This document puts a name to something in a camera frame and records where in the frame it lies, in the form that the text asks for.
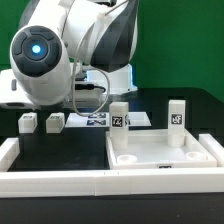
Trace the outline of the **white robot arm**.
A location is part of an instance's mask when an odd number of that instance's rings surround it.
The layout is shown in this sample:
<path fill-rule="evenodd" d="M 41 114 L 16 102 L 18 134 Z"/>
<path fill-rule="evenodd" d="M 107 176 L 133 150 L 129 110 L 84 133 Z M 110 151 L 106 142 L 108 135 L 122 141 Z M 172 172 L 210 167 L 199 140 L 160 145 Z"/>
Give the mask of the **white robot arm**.
<path fill-rule="evenodd" d="M 0 107 L 41 108 L 74 95 L 76 64 L 125 67 L 136 49 L 139 0 L 30 0 L 0 72 Z"/>

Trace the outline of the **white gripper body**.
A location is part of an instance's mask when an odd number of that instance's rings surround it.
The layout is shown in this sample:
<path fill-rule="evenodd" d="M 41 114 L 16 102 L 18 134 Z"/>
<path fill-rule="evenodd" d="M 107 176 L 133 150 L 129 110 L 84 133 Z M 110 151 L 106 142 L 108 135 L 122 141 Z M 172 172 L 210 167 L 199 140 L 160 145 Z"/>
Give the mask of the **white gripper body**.
<path fill-rule="evenodd" d="M 78 108 L 99 107 L 102 103 L 102 90 L 98 84 L 77 81 L 75 102 Z M 0 107 L 18 109 L 39 109 L 25 94 L 11 69 L 0 72 Z"/>

